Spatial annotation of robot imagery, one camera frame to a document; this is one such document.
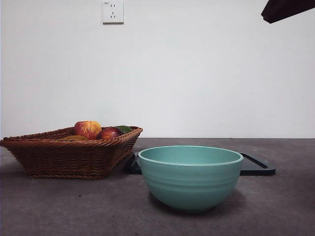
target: brown basket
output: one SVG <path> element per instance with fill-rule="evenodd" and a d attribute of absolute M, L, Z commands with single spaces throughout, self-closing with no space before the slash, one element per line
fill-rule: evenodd
<path fill-rule="evenodd" d="M 4 138 L 0 146 L 15 156 L 31 178 L 100 179 L 108 176 L 120 161 L 132 154 L 143 129 L 131 128 L 131 132 L 110 140 L 61 140 L 74 135 L 73 127 L 69 127 Z"/>

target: teal bowl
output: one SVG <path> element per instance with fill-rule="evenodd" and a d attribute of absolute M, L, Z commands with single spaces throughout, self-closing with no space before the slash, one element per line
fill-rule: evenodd
<path fill-rule="evenodd" d="M 150 192 L 184 212 L 202 212 L 221 203 L 235 188 L 243 156 L 216 147 L 163 146 L 139 152 Z"/>

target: basket rim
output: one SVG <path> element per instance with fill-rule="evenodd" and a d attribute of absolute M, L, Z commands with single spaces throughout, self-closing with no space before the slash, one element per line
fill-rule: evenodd
<path fill-rule="evenodd" d="M 47 133 L 55 133 L 58 131 L 63 131 L 67 129 L 72 129 L 72 127 L 67 127 L 63 129 L 57 129 L 53 131 L 48 132 L 42 132 L 42 133 L 36 133 L 36 134 L 29 134 L 29 135 L 41 135 L 41 134 L 47 134 Z M 0 146 L 3 146 L 3 144 L 7 142 L 32 142 L 32 143 L 59 143 L 59 144 L 95 144 L 95 145 L 111 145 L 111 144 L 118 144 L 121 143 L 124 139 L 128 138 L 129 136 L 139 135 L 143 129 L 138 126 L 130 126 L 132 128 L 132 131 L 122 134 L 118 137 L 112 138 L 112 139 L 100 139 L 100 140 L 62 140 L 62 139 L 40 139 L 40 138 L 34 138 L 34 139 L 24 139 L 23 136 L 29 136 L 29 135 L 21 135 L 21 136 L 14 136 L 14 137 L 4 137 L 3 140 L 0 141 Z"/>

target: concrete floor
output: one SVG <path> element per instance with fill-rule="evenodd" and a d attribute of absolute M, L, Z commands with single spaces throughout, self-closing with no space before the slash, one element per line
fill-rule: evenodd
<path fill-rule="evenodd" d="M 185 214 L 160 203 L 121 163 L 101 180 L 31 179 L 1 150 L 1 236 L 314 236 L 314 139 L 148 139 L 231 149 L 267 160 L 274 176 L 241 176 L 219 206 Z"/>

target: black cutting board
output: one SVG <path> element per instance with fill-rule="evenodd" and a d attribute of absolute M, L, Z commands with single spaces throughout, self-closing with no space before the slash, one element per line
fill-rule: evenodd
<path fill-rule="evenodd" d="M 241 176 L 272 176 L 276 173 L 274 165 L 261 161 L 256 157 L 241 153 L 244 157 L 241 167 Z M 127 160 L 126 171 L 133 175 L 141 175 L 141 168 L 137 162 L 138 152 L 133 153 Z"/>

